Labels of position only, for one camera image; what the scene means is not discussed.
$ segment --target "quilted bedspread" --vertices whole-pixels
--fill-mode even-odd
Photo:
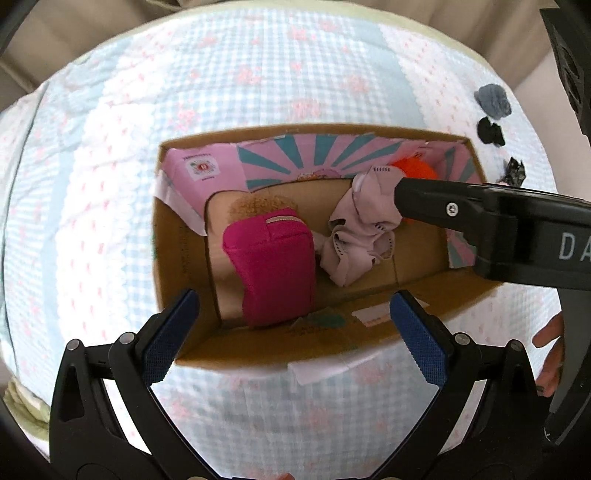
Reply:
[[[488,181],[513,156],[524,161],[524,187],[556,191],[511,92],[506,146],[478,140],[484,113],[473,92],[492,82],[505,86],[482,62],[405,28],[256,4],[173,15],[97,47],[0,116],[5,362],[50,403],[69,339],[112,342],[157,311],[151,189],[158,145],[170,138],[302,122],[432,129],[471,137]],[[483,343],[522,340],[536,371],[547,350],[531,336],[559,308],[554,290],[504,285],[448,326]],[[312,480],[369,475],[435,392],[402,342],[307,385],[281,366],[258,376],[173,366],[154,391],[221,475]]]

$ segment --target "human hand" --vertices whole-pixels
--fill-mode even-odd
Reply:
[[[545,397],[551,397],[560,382],[562,364],[564,361],[564,317],[562,312],[554,315],[550,321],[532,338],[532,343],[536,348],[542,348],[548,345],[552,340],[556,340],[552,349],[546,356],[542,371],[535,384],[538,386],[538,392]]]

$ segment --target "black crumpled object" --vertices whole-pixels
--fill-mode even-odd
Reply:
[[[509,187],[520,188],[525,180],[525,167],[523,162],[518,162],[511,157],[505,169],[505,176],[499,182],[506,183]]]
[[[476,130],[478,132],[478,138],[482,140],[482,143],[486,145],[494,143],[497,147],[505,146],[503,130],[501,130],[498,124],[492,124],[487,116],[478,122]]]

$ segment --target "white paper label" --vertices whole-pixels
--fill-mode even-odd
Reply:
[[[220,168],[211,155],[195,155],[185,159],[185,166],[193,180],[205,180],[219,175]]]
[[[422,300],[415,300],[423,308],[429,306],[428,303]],[[373,307],[367,307],[366,309],[356,310],[355,312],[352,312],[351,315],[357,318],[366,327],[373,327],[374,325],[392,320],[390,318],[390,302],[388,301],[385,303],[380,303],[379,305],[374,305]]]

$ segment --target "screw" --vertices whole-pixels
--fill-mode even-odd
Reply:
[[[511,341],[511,348],[516,352],[521,352],[523,350],[523,344],[517,340]]]
[[[467,345],[468,343],[470,343],[470,337],[468,337],[468,335],[466,335],[465,333],[457,333],[453,339],[456,341],[456,343],[459,343],[460,345]]]
[[[457,203],[449,202],[445,207],[445,211],[450,217],[455,217],[460,209],[457,207]]]
[[[124,345],[127,345],[134,341],[135,335],[131,332],[124,333],[119,337],[119,341]]]
[[[69,351],[72,351],[72,350],[76,350],[76,349],[77,349],[79,346],[80,346],[80,341],[79,341],[79,340],[76,340],[76,339],[74,338],[73,340],[70,340],[70,341],[68,342],[68,344],[66,345],[66,348],[67,348]]]

